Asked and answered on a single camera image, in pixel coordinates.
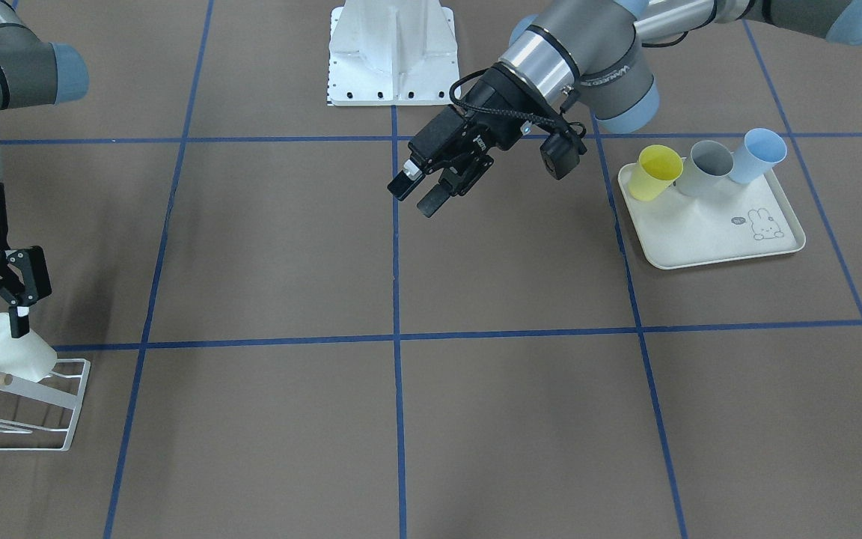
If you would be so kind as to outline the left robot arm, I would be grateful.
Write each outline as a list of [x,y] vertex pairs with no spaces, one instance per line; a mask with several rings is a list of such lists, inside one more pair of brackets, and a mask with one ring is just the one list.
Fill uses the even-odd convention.
[[388,191],[402,201],[439,173],[418,202],[431,217],[492,167],[492,149],[509,150],[530,127],[547,133],[542,161],[559,180],[586,153],[584,125],[564,118],[574,103],[609,132],[636,132],[659,107],[644,48],[742,19],[862,44],[862,1],[554,1],[521,20],[495,64],[452,83],[448,106],[412,137]]

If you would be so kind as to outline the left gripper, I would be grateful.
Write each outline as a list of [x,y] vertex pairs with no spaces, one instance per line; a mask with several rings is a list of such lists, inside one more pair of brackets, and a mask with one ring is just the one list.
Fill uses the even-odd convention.
[[451,197],[462,197],[492,166],[489,151],[509,150],[522,136],[522,126],[554,127],[555,112],[536,90],[506,64],[493,64],[455,82],[476,79],[408,143],[407,166],[394,175],[388,191],[404,201],[428,175],[440,180],[417,203],[431,218]]

